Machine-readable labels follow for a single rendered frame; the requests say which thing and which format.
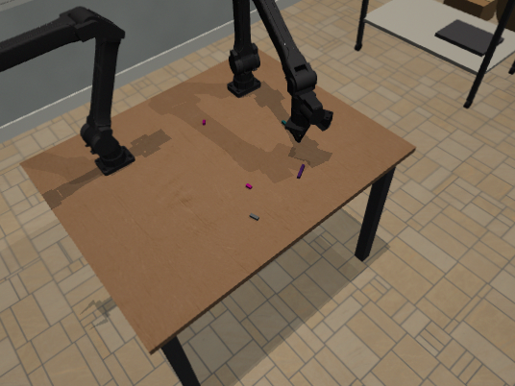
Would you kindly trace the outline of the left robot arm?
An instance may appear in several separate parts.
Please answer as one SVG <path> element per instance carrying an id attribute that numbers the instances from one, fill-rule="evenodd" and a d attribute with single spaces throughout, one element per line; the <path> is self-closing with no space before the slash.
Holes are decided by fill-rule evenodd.
<path id="1" fill-rule="evenodd" d="M 275 0 L 253 2 L 280 57 L 287 92 L 291 95 L 291 107 L 300 112 L 296 113 L 296 126 L 306 128 L 310 123 L 325 131 L 331 125 L 333 111 L 323 109 L 316 98 L 313 91 L 317 84 L 316 72 L 297 48 Z M 240 97 L 260 87 L 260 81 L 252 74 L 260 67 L 260 58 L 258 47 L 251 41 L 250 0 L 233 0 L 233 23 L 234 45 L 230 50 L 229 64 L 234 82 L 228 83 L 227 87 Z"/>

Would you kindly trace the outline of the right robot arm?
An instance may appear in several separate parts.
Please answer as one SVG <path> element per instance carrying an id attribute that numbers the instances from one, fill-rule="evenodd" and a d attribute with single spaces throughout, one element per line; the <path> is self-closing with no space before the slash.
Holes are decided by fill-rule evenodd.
<path id="1" fill-rule="evenodd" d="M 121 38 L 125 39 L 125 31 L 114 26 L 112 21 L 102 15 L 84 7 L 76 7 L 72 11 L 60 13 L 60 17 L 50 23 L 0 42 L 2 72 L 65 44 L 85 42 L 95 37 L 90 112 L 88 123 L 86 117 L 80 134 L 86 147 L 90 145 L 90 152 L 99 155 L 95 163 L 105 176 L 135 161 L 125 146 L 121 147 L 126 154 L 119 148 L 119 142 L 112 136 L 110 128 L 118 48 Z"/>

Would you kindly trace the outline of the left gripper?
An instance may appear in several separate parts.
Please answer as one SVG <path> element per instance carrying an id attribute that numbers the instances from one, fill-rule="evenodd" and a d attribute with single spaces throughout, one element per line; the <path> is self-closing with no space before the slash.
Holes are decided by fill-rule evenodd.
<path id="1" fill-rule="evenodd" d="M 308 123 L 306 128 L 296 126 L 296 113 L 297 112 L 300 113 L 299 111 L 294 110 L 291 107 L 291 116 L 288 119 L 288 121 L 285 123 L 284 128 L 291 132 L 291 134 L 293 135 L 294 139 L 297 142 L 300 142 L 302 140 L 302 138 L 304 137 L 304 135 L 306 134 L 306 132 L 311 124 Z"/>

